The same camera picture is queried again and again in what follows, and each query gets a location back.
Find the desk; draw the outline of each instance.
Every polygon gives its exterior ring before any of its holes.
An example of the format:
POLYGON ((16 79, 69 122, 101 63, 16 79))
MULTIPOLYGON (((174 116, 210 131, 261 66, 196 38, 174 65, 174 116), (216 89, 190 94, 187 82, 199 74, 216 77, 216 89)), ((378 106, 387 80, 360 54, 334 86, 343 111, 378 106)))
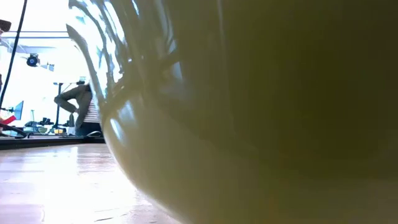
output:
POLYGON ((178 224, 118 169, 105 144, 0 151, 0 223, 178 224))

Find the yellow ceramic bowl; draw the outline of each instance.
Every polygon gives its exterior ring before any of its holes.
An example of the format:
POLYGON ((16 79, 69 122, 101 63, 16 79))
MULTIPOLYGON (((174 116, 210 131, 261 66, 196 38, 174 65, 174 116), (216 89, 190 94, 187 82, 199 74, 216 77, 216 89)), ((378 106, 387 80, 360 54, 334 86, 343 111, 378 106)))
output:
POLYGON ((70 0, 110 149, 183 223, 398 222, 394 1, 70 0))

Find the red object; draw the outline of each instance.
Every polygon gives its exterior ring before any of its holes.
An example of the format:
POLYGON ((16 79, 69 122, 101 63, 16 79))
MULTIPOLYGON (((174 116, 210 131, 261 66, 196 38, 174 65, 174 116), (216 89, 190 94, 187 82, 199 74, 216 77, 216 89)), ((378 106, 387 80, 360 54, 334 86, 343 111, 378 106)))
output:
POLYGON ((15 121, 16 119, 17 119, 17 118, 16 118, 14 115, 12 115, 11 117, 5 119, 4 121, 1 121, 1 123, 2 123, 2 124, 5 124, 5 125, 8 125, 9 123, 15 121))

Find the pants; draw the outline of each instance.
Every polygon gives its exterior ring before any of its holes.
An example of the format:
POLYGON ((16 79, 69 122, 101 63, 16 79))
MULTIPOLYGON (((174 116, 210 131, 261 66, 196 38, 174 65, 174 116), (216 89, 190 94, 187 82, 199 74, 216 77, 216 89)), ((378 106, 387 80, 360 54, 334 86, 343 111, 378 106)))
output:
POLYGON ((92 133, 93 131, 101 131, 101 126, 99 123, 87 123, 83 122, 79 128, 76 129, 76 136, 86 136, 89 133, 92 133))

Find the striped shirt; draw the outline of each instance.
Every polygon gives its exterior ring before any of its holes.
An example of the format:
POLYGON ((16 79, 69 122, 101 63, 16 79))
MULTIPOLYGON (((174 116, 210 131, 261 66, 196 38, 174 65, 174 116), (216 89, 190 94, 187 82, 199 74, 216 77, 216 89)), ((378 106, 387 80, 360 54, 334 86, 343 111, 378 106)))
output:
POLYGON ((94 100, 91 99, 90 105, 88 106, 88 111, 83 122, 87 123, 99 123, 100 117, 98 116, 98 110, 94 105, 94 100))

